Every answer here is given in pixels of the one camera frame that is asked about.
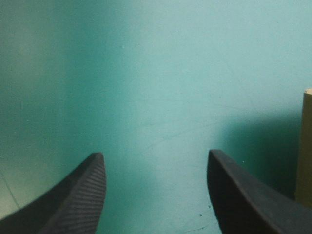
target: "scratch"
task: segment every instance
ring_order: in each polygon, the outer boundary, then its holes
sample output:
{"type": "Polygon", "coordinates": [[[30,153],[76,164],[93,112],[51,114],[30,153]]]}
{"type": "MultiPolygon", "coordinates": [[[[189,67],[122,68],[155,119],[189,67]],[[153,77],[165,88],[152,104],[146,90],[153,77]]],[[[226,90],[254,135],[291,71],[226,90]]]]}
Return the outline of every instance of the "scratch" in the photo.
{"type": "Polygon", "coordinates": [[[197,229],[192,229],[192,230],[188,230],[184,233],[190,233],[190,232],[196,232],[196,231],[200,231],[200,230],[204,230],[205,228],[207,228],[209,225],[206,225],[204,227],[201,227],[201,228],[197,228],[197,229]]]}
{"type": "Polygon", "coordinates": [[[209,124],[204,124],[204,125],[201,125],[201,126],[196,127],[196,128],[187,129],[187,130],[185,130],[185,131],[182,131],[182,132],[179,132],[179,133],[176,133],[176,134],[173,134],[173,135],[164,137],[163,140],[157,141],[157,142],[155,142],[155,143],[149,145],[148,147],[146,147],[146,148],[145,148],[142,152],[140,152],[139,154],[142,154],[142,153],[148,151],[149,149],[151,149],[151,148],[153,148],[153,147],[155,147],[155,146],[157,146],[157,145],[159,145],[159,144],[161,144],[161,143],[163,143],[163,142],[165,142],[165,141],[167,141],[167,140],[170,140],[170,139],[172,139],[172,138],[178,137],[178,136],[180,136],[180,135],[182,135],[182,134],[185,134],[185,133],[188,133],[188,132],[191,132],[191,131],[195,131],[195,130],[197,130],[197,129],[201,129],[201,128],[204,128],[204,127],[209,127],[209,126],[212,126],[212,125],[221,124],[221,123],[223,123],[223,121],[214,122],[214,123],[209,123],[209,124]]]}
{"type": "Polygon", "coordinates": [[[19,205],[18,201],[16,200],[15,196],[13,195],[12,190],[11,190],[11,188],[10,188],[8,182],[6,181],[6,179],[5,179],[5,177],[4,177],[4,175],[3,175],[2,171],[1,171],[1,169],[0,169],[0,176],[2,177],[2,179],[3,179],[3,181],[4,181],[4,184],[5,184],[6,188],[8,189],[8,191],[9,191],[9,193],[10,193],[10,195],[11,195],[13,201],[14,201],[14,203],[15,203],[16,206],[20,209],[20,205],[19,205]]]}
{"type": "Polygon", "coordinates": [[[250,94],[247,92],[245,86],[243,85],[242,81],[238,78],[237,74],[234,72],[233,68],[230,66],[229,62],[225,59],[225,57],[223,56],[223,54],[217,49],[217,47],[215,46],[215,43],[213,42],[213,40],[210,40],[211,44],[213,45],[213,48],[216,50],[216,52],[219,54],[221,60],[225,63],[225,65],[227,66],[228,70],[232,73],[233,77],[236,79],[236,81],[238,82],[240,88],[243,90],[243,92],[245,93],[246,97],[248,98],[249,103],[251,104],[252,108],[256,111],[259,112],[254,104],[254,101],[252,99],[252,97],[250,96],[250,94]]]}

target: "crack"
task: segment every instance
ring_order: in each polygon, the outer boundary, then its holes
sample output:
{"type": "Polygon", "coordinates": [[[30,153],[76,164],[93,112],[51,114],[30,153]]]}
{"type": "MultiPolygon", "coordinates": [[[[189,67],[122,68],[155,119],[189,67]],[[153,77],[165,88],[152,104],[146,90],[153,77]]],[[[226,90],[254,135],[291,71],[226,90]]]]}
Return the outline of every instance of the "crack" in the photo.
{"type": "Polygon", "coordinates": [[[15,205],[20,209],[20,205],[19,205],[18,201],[16,200],[15,196],[13,195],[12,190],[11,190],[11,188],[10,188],[8,182],[6,181],[6,179],[5,179],[5,177],[4,177],[4,174],[2,173],[1,169],[0,169],[0,177],[3,178],[3,181],[4,181],[4,183],[5,183],[5,186],[6,186],[6,188],[8,189],[8,191],[9,191],[9,193],[10,193],[10,195],[11,195],[11,197],[12,197],[14,203],[15,203],[15,205]]]}

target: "green surface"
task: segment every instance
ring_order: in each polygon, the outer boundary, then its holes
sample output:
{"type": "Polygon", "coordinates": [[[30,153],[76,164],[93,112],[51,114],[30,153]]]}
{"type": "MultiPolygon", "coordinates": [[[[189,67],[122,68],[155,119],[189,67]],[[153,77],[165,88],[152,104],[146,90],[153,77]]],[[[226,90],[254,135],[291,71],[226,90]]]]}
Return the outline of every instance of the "green surface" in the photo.
{"type": "Polygon", "coordinates": [[[311,28],[311,1],[0,0],[0,217],[96,151],[98,234],[220,233],[211,148],[293,197],[311,28]]]}

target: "beige wooden block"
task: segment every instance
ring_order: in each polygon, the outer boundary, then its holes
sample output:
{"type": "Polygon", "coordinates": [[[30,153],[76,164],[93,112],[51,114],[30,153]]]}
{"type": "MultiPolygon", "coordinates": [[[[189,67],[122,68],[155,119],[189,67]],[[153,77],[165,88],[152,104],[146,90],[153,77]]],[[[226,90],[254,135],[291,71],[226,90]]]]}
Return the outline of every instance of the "beige wooden block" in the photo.
{"type": "Polygon", "coordinates": [[[312,89],[303,95],[296,200],[312,208],[312,89]]]}

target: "teal floor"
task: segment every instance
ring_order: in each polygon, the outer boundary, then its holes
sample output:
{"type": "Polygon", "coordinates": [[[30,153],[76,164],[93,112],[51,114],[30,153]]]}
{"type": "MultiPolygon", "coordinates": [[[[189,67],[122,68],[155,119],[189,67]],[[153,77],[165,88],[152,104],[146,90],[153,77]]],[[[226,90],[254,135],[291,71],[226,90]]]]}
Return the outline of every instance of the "teal floor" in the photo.
{"type": "Polygon", "coordinates": [[[0,0],[0,217],[105,154],[97,234],[220,233],[208,150],[293,197],[312,2],[0,0]]]}

